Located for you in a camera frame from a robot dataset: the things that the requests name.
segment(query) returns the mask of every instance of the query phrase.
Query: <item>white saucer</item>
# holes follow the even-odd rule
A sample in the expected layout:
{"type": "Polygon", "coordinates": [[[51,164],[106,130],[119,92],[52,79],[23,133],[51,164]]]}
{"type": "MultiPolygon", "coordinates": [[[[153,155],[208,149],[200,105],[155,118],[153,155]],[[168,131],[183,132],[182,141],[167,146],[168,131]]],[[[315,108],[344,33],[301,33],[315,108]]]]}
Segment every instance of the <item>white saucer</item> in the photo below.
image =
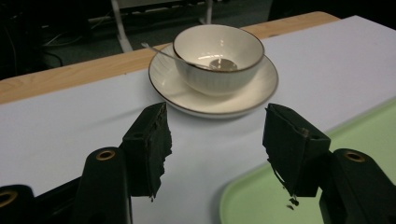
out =
{"type": "MultiPolygon", "coordinates": [[[[162,51],[174,55],[172,45],[162,51]]],[[[189,87],[179,76],[173,59],[156,54],[148,76],[154,89],[173,107],[203,118],[229,119],[245,115],[274,93],[278,76],[274,64],[265,56],[256,76],[244,89],[231,96],[213,97],[189,87]]]]}

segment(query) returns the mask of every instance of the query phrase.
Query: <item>spoon handle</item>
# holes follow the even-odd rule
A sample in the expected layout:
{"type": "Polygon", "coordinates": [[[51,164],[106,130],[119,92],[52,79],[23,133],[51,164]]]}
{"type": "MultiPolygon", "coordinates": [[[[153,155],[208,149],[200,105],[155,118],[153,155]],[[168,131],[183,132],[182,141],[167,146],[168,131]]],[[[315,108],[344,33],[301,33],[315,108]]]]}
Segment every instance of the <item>spoon handle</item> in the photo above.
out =
{"type": "Polygon", "coordinates": [[[206,65],[203,65],[203,64],[198,64],[198,63],[187,62],[187,61],[184,61],[184,60],[182,60],[182,59],[180,59],[180,58],[178,58],[178,57],[172,56],[172,55],[167,54],[167,53],[165,53],[165,52],[163,52],[163,51],[160,51],[160,50],[158,50],[158,49],[155,49],[155,48],[151,47],[151,46],[150,46],[148,43],[146,43],[146,42],[141,43],[141,45],[142,45],[144,48],[146,48],[146,49],[151,49],[151,50],[153,50],[153,51],[155,51],[155,52],[157,52],[157,53],[161,53],[162,55],[165,55],[165,56],[167,56],[167,57],[169,57],[169,58],[171,58],[171,59],[174,59],[174,60],[177,60],[177,61],[180,61],[180,62],[183,62],[183,63],[187,63],[187,64],[199,66],[199,67],[202,67],[202,68],[207,69],[207,70],[213,70],[213,68],[211,68],[211,67],[209,67],[209,66],[206,66],[206,65]]]}

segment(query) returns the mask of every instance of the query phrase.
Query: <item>white table surface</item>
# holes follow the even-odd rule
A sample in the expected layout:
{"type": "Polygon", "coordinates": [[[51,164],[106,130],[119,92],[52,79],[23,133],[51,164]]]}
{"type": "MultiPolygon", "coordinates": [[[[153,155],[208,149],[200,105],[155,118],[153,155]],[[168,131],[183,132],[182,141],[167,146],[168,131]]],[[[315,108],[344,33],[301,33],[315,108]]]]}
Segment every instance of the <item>white table surface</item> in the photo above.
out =
{"type": "MultiPolygon", "coordinates": [[[[396,31],[382,25],[351,17],[263,44],[279,73],[267,103],[293,108],[322,131],[396,96],[396,31]]],[[[80,176],[89,153],[117,147],[144,107],[162,100],[146,69],[0,105],[0,186],[24,184],[39,195],[80,176]]],[[[226,120],[168,106],[173,154],[154,203],[132,198],[134,223],[219,223],[227,183],[266,162],[266,106],[226,120]]]]}

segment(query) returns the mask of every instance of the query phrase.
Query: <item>white teacup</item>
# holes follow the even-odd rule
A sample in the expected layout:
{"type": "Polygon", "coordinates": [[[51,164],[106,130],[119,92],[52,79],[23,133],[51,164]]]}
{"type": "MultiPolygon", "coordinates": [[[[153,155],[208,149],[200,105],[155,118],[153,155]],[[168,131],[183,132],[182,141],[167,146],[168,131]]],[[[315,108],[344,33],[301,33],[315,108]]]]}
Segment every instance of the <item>white teacup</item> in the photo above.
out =
{"type": "Polygon", "coordinates": [[[211,70],[175,61],[184,81],[193,89],[213,96],[235,93],[256,75],[264,56],[262,42],[251,33],[225,25],[191,27],[174,41],[177,57],[211,70]]]}

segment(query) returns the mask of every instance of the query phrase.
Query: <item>green plastic tray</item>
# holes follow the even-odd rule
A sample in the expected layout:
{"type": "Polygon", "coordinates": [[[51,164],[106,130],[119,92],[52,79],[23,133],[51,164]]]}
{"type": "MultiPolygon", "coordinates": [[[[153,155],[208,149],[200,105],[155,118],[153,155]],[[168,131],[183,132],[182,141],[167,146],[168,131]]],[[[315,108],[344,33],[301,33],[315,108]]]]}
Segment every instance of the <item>green plastic tray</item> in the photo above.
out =
{"type": "MultiPolygon", "coordinates": [[[[351,148],[372,157],[396,183],[396,99],[327,133],[331,151],[351,148]]],[[[289,194],[276,179],[269,163],[233,181],[221,197],[223,224],[323,223],[318,200],[298,198],[299,206],[287,207],[289,194]]]]}

